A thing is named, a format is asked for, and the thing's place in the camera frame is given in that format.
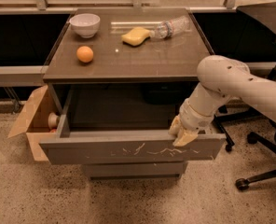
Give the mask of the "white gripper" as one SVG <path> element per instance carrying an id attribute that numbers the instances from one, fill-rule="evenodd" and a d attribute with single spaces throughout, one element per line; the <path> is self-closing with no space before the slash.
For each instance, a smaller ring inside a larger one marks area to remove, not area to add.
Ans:
<path id="1" fill-rule="evenodd" d="M 183 147 L 195 140 L 198 132 L 208 127 L 214 119 L 213 116 L 203 116 L 195 111 L 188 99 L 180 106 L 178 116 L 174 117 L 169 129 L 169 134 L 176 135 L 173 142 L 175 147 Z"/>

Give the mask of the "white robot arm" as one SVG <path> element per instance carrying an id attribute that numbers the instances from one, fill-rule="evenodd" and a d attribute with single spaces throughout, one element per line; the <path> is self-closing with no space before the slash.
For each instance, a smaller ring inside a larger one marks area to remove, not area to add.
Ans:
<path id="1" fill-rule="evenodd" d="M 194 141 L 214 119 L 217 109 L 237 97 L 276 123 L 276 81 L 250 73 L 246 63 L 212 55 L 197 67 L 198 85 L 179 108 L 169 130 L 173 144 Z"/>

